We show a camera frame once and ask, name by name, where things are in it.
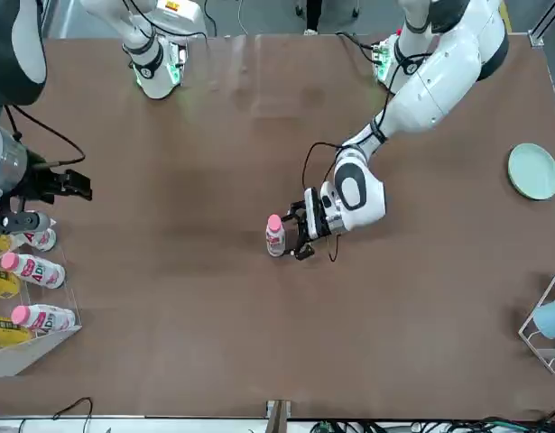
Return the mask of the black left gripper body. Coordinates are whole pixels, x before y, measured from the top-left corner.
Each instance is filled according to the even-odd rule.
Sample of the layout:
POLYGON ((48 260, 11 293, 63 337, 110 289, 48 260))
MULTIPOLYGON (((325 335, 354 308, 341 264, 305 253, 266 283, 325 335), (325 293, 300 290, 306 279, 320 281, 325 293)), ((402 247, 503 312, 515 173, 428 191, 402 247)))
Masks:
POLYGON ((322 205, 310 209, 303 207, 297 211, 297 215, 299 217, 298 232, 305 242, 331 235, 327 215, 322 205))

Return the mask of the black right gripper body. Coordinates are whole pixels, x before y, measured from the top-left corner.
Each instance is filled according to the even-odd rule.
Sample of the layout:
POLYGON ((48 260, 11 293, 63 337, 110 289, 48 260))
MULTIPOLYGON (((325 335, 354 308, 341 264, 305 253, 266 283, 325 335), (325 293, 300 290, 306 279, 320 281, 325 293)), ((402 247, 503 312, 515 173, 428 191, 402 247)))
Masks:
POLYGON ((56 196, 62 196, 62 175, 52 171, 50 168, 41 168, 40 164, 45 160, 39 155, 29 155, 26 171, 14 188, 17 198, 27 201, 42 201, 53 203, 56 196))

